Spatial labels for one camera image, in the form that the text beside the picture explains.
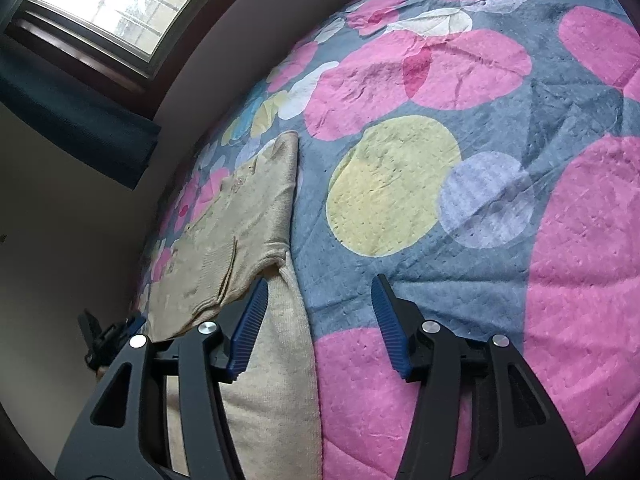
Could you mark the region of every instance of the window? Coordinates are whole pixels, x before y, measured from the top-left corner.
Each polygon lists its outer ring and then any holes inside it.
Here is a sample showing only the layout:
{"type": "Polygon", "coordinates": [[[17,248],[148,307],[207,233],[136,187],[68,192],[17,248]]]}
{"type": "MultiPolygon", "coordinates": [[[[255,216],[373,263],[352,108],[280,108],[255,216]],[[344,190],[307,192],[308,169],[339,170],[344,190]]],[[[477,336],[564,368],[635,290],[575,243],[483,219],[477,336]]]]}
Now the window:
{"type": "Polygon", "coordinates": [[[132,111],[152,118],[235,0],[26,0],[7,34],[132,111]]]}

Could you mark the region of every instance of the window frame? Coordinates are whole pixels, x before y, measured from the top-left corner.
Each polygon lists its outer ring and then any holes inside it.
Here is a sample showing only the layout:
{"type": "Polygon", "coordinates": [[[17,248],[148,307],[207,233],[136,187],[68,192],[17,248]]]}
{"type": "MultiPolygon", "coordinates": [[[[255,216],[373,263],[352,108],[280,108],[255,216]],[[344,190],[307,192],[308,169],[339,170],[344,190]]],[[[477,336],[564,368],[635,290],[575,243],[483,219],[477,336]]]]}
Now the window frame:
{"type": "Polygon", "coordinates": [[[125,108],[153,119],[193,51],[235,1],[188,0],[151,55],[39,0],[25,0],[5,34],[125,108]]]}

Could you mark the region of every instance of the dark blue cloth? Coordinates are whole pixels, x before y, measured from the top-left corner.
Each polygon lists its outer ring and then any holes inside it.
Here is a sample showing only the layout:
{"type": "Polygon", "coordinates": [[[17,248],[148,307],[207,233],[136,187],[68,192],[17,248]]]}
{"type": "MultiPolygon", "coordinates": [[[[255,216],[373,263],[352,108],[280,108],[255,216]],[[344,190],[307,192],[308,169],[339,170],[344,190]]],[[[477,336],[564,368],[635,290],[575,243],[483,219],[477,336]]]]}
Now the dark blue cloth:
{"type": "Polygon", "coordinates": [[[160,130],[7,37],[0,43],[0,102],[62,150],[131,189],[160,130]]]}

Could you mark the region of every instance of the bed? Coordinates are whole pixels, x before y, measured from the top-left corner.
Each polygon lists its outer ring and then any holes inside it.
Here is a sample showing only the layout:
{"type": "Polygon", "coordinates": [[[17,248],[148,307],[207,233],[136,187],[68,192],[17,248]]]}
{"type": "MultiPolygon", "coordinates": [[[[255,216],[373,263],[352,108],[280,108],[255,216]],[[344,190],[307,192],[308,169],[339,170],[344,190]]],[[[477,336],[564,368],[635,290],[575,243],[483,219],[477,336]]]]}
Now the bed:
{"type": "Polygon", "coordinates": [[[353,0],[178,173],[135,307],[222,179],[295,130],[323,477],[392,478],[412,420],[370,305],[380,272],[459,336],[507,335],[589,471],[640,402],[639,66],[617,0],[353,0]]]}

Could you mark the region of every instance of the wall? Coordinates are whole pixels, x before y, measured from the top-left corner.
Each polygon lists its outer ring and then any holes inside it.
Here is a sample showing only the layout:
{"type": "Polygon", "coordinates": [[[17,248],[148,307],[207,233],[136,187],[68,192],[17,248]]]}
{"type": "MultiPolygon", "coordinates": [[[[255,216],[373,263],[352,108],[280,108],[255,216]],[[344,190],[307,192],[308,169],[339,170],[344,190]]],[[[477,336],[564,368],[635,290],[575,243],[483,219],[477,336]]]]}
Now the wall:
{"type": "Polygon", "coordinates": [[[0,401],[53,469],[94,386],[76,324],[125,315],[156,201],[179,161],[298,38],[349,0],[238,0],[162,103],[159,145],[138,187],[112,182],[0,105],[0,401]]]}

